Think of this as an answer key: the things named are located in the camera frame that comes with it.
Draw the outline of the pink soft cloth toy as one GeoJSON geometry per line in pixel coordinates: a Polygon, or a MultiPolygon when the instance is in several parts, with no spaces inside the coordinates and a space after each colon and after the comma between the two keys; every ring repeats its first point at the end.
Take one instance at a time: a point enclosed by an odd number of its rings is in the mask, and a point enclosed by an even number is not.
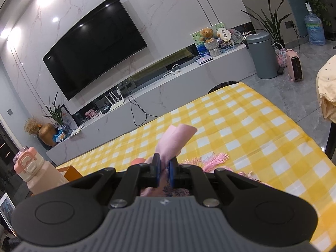
{"type": "Polygon", "coordinates": [[[141,191],[141,196],[146,197],[184,197],[189,195],[187,189],[175,189],[169,180],[169,161],[177,157],[187,142],[197,132],[197,128],[185,124],[177,127],[170,125],[159,140],[154,153],[159,154],[161,171],[159,174],[159,186],[146,188],[141,191]]]}

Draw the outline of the coral pink ball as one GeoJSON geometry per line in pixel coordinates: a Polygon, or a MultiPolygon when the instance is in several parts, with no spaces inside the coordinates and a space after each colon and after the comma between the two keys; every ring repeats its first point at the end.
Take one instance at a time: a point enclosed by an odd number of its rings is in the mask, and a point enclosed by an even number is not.
{"type": "Polygon", "coordinates": [[[146,162],[146,159],[140,157],[140,158],[135,158],[134,160],[132,160],[130,165],[136,165],[136,164],[141,164],[145,162],[146,162]]]}

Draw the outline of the pink tassel pouch toy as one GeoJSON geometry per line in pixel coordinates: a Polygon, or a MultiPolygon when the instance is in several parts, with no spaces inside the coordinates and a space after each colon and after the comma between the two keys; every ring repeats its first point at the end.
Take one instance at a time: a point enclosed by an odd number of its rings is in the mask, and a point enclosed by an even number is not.
{"type": "Polygon", "coordinates": [[[231,169],[230,167],[226,166],[225,163],[228,160],[229,160],[229,155],[227,153],[221,152],[219,154],[212,154],[211,156],[208,156],[205,159],[202,159],[201,157],[198,157],[198,158],[193,157],[191,159],[185,159],[184,161],[182,161],[182,164],[196,165],[198,167],[201,167],[201,169],[204,172],[208,172],[208,173],[213,173],[215,169],[217,168],[223,168],[224,170],[235,172],[250,180],[265,184],[270,187],[269,184],[260,181],[258,176],[253,171],[250,171],[249,173],[245,173],[243,171],[237,172],[231,169]]]}

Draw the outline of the white wifi router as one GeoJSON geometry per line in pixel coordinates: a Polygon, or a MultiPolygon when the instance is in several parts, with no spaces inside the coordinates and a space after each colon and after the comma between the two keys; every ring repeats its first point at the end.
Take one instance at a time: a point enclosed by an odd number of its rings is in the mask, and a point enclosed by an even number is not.
{"type": "Polygon", "coordinates": [[[104,95],[104,97],[107,99],[107,101],[109,103],[108,104],[108,107],[109,107],[108,111],[112,111],[112,110],[118,108],[119,106],[121,106],[125,102],[125,99],[124,99],[119,87],[116,87],[115,90],[111,89],[107,94],[104,95]]]}

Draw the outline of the white TV cabinet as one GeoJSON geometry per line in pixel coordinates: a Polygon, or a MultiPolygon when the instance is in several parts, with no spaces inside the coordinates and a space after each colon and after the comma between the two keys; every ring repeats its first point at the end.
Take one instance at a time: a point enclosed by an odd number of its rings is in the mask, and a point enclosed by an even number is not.
{"type": "Polygon", "coordinates": [[[61,165],[189,102],[204,96],[226,81],[240,81],[255,74],[255,65],[244,44],[202,65],[192,63],[132,93],[139,107],[125,102],[108,113],[89,120],[75,136],[47,152],[50,161],[61,165]]]}

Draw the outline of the black round waste basket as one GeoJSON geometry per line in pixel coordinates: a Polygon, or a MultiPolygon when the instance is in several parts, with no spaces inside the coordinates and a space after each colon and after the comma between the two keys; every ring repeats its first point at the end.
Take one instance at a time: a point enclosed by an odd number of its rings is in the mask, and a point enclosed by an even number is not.
{"type": "Polygon", "coordinates": [[[227,86],[230,86],[230,85],[234,85],[234,84],[237,84],[237,83],[238,83],[237,81],[227,81],[227,82],[224,82],[224,83],[220,83],[220,84],[214,86],[212,89],[210,89],[208,94],[213,93],[214,91],[219,90],[221,88],[224,88],[224,87],[227,87],[227,86]]]}

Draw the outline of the golden vase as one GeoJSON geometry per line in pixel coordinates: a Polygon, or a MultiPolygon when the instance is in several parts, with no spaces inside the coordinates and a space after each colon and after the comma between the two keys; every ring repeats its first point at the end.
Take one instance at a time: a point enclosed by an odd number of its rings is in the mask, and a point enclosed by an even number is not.
{"type": "Polygon", "coordinates": [[[56,128],[51,123],[45,123],[39,130],[39,138],[48,146],[54,147],[56,142],[53,140],[56,134],[56,128]]]}

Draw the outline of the brown teddy bear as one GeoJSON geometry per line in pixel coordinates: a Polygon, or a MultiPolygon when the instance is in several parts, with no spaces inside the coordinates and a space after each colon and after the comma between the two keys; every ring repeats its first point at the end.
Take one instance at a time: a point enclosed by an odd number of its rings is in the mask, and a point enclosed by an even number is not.
{"type": "Polygon", "coordinates": [[[214,32],[211,28],[205,28],[201,30],[200,41],[202,43],[208,43],[214,40],[214,32]]]}

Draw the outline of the white round hand fan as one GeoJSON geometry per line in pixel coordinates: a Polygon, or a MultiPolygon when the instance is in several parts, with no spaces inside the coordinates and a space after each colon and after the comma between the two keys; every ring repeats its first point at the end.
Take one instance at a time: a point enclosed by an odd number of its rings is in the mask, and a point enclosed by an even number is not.
{"type": "Polygon", "coordinates": [[[232,34],[229,30],[220,27],[217,29],[217,37],[218,37],[218,42],[219,44],[232,44],[232,34]]]}

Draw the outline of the black curved television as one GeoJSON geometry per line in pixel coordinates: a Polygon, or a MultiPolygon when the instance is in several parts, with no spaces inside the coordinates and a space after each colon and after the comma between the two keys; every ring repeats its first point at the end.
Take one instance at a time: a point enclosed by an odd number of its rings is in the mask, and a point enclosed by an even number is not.
{"type": "Polygon", "coordinates": [[[70,100],[147,44],[120,0],[105,0],[45,54],[51,76],[70,100]]]}

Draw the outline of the grey lidded trash bin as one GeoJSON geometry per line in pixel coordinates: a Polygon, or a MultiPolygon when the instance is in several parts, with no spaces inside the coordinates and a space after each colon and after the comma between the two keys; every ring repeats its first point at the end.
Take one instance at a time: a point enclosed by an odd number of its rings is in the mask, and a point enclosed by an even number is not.
{"type": "Polygon", "coordinates": [[[246,37],[246,45],[255,64],[260,79],[273,79],[278,76],[279,65],[272,45],[271,35],[263,30],[246,37]]]}

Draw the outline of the pink woven bag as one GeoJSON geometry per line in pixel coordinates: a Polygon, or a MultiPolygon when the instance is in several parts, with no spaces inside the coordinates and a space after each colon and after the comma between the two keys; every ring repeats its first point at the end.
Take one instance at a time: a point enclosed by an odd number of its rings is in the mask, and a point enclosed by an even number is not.
{"type": "Polygon", "coordinates": [[[286,67],[286,49],[278,42],[273,43],[276,59],[281,68],[286,67]]]}

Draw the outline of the pink space heater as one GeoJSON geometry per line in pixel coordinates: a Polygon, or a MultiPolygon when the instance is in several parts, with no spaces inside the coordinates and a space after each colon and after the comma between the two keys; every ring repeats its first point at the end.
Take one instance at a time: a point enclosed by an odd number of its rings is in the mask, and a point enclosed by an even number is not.
{"type": "Polygon", "coordinates": [[[301,81],[303,79],[301,60],[297,52],[292,49],[287,49],[286,52],[286,67],[288,76],[291,82],[301,81]]]}

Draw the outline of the tall green potted plant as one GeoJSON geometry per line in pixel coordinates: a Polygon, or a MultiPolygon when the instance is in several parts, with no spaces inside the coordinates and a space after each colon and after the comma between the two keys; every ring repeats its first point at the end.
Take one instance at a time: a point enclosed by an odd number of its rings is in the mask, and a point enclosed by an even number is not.
{"type": "Polygon", "coordinates": [[[261,9],[261,14],[258,14],[248,6],[246,6],[248,11],[241,10],[241,12],[256,20],[262,26],[262,30],[270,34],[274,43],[285,44],[281,33],[281,24],[291,16],[291,13],[279,17],[278,13],[284,2],[285,0],[281,0],[279,5],[272,10],[271,2],[268,0],[268,14],[263,9],[261,9]]]}

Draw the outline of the blue water jug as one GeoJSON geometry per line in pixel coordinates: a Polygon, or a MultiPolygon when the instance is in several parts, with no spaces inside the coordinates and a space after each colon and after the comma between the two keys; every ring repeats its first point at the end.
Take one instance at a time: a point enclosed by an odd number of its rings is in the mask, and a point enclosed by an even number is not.
{"type": "Polygon", "coordinates": [[[311,11],[305,16],[305,24],[312,45],[323,46],[326,44],[322,21],[311,11]]]}

